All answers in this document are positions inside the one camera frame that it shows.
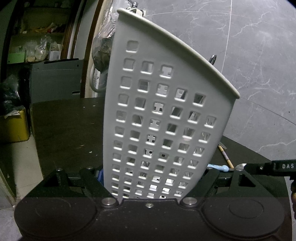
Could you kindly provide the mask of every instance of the black table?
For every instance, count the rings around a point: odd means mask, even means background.
[[[103,164],[104,98],[58,100],[33,104],[33,130],[43,176],[56,168],[78,172],[87,166]],[[260,154],[222,137],[226,153],[234,166],[241,163],[264,163]],[[212,164],[226,165],[217,148]],[[287,197],[283,177],[255,176],[273,195]]]

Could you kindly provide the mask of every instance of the shelf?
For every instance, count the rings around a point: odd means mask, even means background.
[[[70,8],[58,8],[58,7],[27,7],[24,9],[25,13],[44,13],[51,12],[54,14],[67,14],[71,13]]]
[[[11,38],[34,38],[34,37],[42,37],[43,35],[49,35],[53,37],[63,37],[65,33],[27,33],[27,34],[17,34],[12,35]]]

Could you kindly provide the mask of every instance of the square hole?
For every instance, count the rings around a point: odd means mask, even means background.
[[[159,161],[166,162],[167,159],[168,159],[167,153],[163,153],[163,152],[159,153],[159,158],[158,158]]]
[[[142,196],[143,191],[140,189],[136,189],[135,194]]]
[[[161,104],[159,102],[154,102],[152,112],[155,114],[158,114],[158,115],[162,115],[163,114],[163,106],[164,106],[164,104]]]
[[[154,176],[152,177],[152,181],[155,182],[155,183],[159,183],[159,182],[160,182],[160,177],[154,175]]]
[[[166,97],[168,95],[168,86],[163,84],[158,84],[156,95],[161,97]]]
[[[168,140],[168,139],[163,140],[163,148],[165,149],[168,149],[168,150],[171,149],[172,144],[173,144],[172,140]]]
[[[116,189],[118,189],[118,187],[119,187],[119,184],[118,184],[118,183],[111,183],[111,186],[112,186],[113,188],[116,188]]]
[[[162,193],[169,194],[170,189],[169,188],[163,188]]]
[[[115,127],[115,135],[118,137],[123,137],[124,134],[124,128],[120,126]]]
[[[186,127],[184,129],[183,138],[192,139],[193,134],[194,134],[194,129]]]
[[[131,88],[131,77],[123,76],[121,78],[120,88],[130,89]]]
[[[161,77],[170,79],[173,76],[173,67],[168,65],[162,65],[160,72]]]
[[[134,67],[135,60],[131,58],[124,59],[123,62],[123,70],[125,71],[132,71]]]
[[[140,132],[138,131],[131,131],[130,140],[132,141],[139,141],[140,138]]]
[[[128,105],[128,95],[120,94],[118,96],[118,105],[127,106]]]
[[[216,122],[216,117],[208,115],[207,119],[206,119],[206,122],[205,122],[205,126],[209,127],[209,128],[213,128],[215,122]]]
[[[145,186],[145,183],[144,182],[139,181],[137,183],[137,187],[139,187],[139,188],[144,188],[144,186]]]
[[[185,101],[187,96],[187,90],[177,89],[175,100]]]
[[[141,73],[152,74],[153,72],[153,62],[144,61],[142,63]]]
[[[126,168],[126,175],[132,176],[133,175],[133,169]]]
[[[147,173],[139,172],[139,178],[146,179],[146,177],[147,177]]]
[[[179,170],[176,168],[171,168],[169,175],[176,177],[179,173]]]
[[[156,192],[156,189],[157,189],[157,186],[156,185],[153,185],[153,184],[150,185],[149,190]]]
[[[178,152],[187,153],[188,148],[188,144],[180,143]]]
[[[177,131],[177,126],[169,123],[166,130],[166,134],[176,135],[176,131]]]
[[[150,150],[147,148],[144,149],[144,155],[143,155],[144,157],[152,158],[152,154],[153,154],[153,150]]]
[[[113,153],[113,161],[121,162],[121,155],[118,153]]]
[[[172,112],[170,114],[171,118],[174,119],[180,119],[181,118],[181,113],[182,113],[182,108],[180,107],[173,107]]]
[[[114,195],[114,196],[118,196],[118,191],[116,191],[116,190],[112,190],[112,195]]]
[[[119,176],[116,174],[112,174],[112,180],[119,181]]]
[[[123,186],[123,190],[125,192],[130,192],[131,191],[131,188],[130,187],[127,187],[127,186]]]
[[[149,129],[153,130],[153,131],[158,131],[159,130],[159,125],[160,125],[159,120],[151,119]]]
[[[190,160],[188,167],[192,168],[192,169],[195,169],[197,165],[198,165],[197,160]]]
[[[200,113],[196,111],[190,111],[189,117],[188,117],[188,122],[197,124],[197,120],[200,117]]]
[[[131,182],[132,182],[132,180],[130,178],[128,178],[128,177],[124,178],[124,183],[125,184],[131,185]]]
[[[149,192],[147,195],[148,198],[154,198],[154,193]]]
[[[186,183],[186,182],[180,182],[178,187],[185,189],[187,187],[187,185],[188,185],[188,183]]]
[[[120,166],[116,165],[116,164],[113,164],[112,165],[112,170],[115,171],[115,172],[120,172]]]
[[[116,150],[122,150],[122,142],[115,140],[113,142],[113,148]]]
[[[194,100],[193,100],[193,104],[197,104],[202,106],[205,102],[205,96],[201,95],[201,94],[195,94],[194,95]]]
[[[174,196],[181,197],[182,193],[183,193],[182,191],[176,190],[174,193]]]
[[[155,167],[155,172],[158,172],[158,173],[163,173],[163,170],[164,170],[164,166],[161,166],[161,165],[156,165]]]
[[[135,158],[127,157],[127,159],[126,159],[126,164],[128,164],[128,165],[130,165],[130,166],[134,166],[134,165],[135,165],[135,161],[136,161]]]
[[[149,165],[150,165],[150,162],[147,162],[147,161],[142,161],[141,162],[141,168],[143,168],[143,169],[148,170],[149,169]]]
[[[136,53],[139,49],[139,43],[137,41],[130,40],[126,45],[126,51]]]
[[[165,181],[165,184],[168,185],[168,186],[172,186],[172,185],[173,185],[173,182],[174,182],[173,179],[169,179],[169,178],[168,178],[168,179]]]
[[[178,166],[181,166],[182,163],[183,163],[183,161],[184,161],[184,158],[183,157],[176,156],[174,158],[173,164],[178,165]]]
[[[142,126],[143,117],[140,115],[133,115],[132,117],[132,125],[134,126]]]
[[[116,121],[125,122],[126,121],[126,112],[118,110],[116,112]]]
[[[188,171],[186,171],[186,172],[184,173],[183,178],[184,178],[184,179],[191,179],[192,175],[193,175],[193,172],[188,172]]]
[[[201,157],[204,150],[204,148],[197,146],[193,152],[193,155]]]
[[[146,144],[148,144],[148,145],[154,145],[155,141],[156,141],[156,136],[148,135],[147,136]]]
[[[149,91],[149,81],[147,80],[139,80],[138,91],[143,93],[148,93]]]
[[[146,99],[140,98],[140,97],[136,98],[135,109],[145,110],[145,103],[146,103]]]
[[[207,143],[209,138],[210,138],[211,134],[210,133],[207,133],[207,132],[202,132],[200,134],[200,138],[199,138],[199,142],[203,142],[203,143]]]

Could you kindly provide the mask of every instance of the screw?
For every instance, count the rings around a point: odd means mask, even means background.
[[[152,208],[154,205],[153,205],[152,203],[146,203],[145,206],[146,206],[147,208]]]
[[[183,198],[183,203],[186,205],[194,205],[197,203],[197,200],[194,197],[185,197]]]
[[[102,199],[102,204],[106,206],[112,206],[116,203],[116,200],[112,197],[105,197]]]

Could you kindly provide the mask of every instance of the gray marble floor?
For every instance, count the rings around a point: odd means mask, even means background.
[[[296,158],[296,10],[287,0],[139,0],[238,89],[224,135],[269,159]]]
[[[13,218],[14,208],[0,210],[0,240],[17,241],[22,235]]]

